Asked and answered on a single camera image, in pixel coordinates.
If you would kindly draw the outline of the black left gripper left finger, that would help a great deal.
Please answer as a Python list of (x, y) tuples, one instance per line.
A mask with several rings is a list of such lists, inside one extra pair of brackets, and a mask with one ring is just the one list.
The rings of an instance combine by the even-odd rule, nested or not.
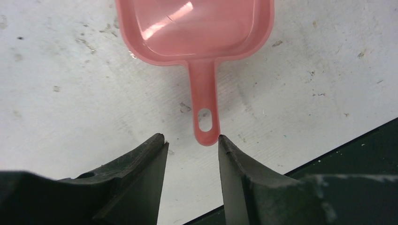
[(168, 147), (163, 134), (154, 134), (128, 153), (74, 179), (1, 171), (0, 222), (155, 225)]

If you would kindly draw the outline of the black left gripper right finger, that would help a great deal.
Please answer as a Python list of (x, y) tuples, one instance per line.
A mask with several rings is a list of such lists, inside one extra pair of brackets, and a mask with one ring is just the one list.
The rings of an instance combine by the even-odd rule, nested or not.
[(395, 225), (398, 178), (376, 174), (282, 175), (218, 139), (228, 225)]

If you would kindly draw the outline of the pink plastic dustpan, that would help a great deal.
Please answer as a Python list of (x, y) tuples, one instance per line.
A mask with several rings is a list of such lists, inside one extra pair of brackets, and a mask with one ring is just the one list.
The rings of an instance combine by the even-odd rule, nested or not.
[(275, 20), (273, 0), (118, 0), (122, 38), (138, 59), (188, 69), (194, 135), (215, 144), (221, 133), (216, 70), (262, 48)]

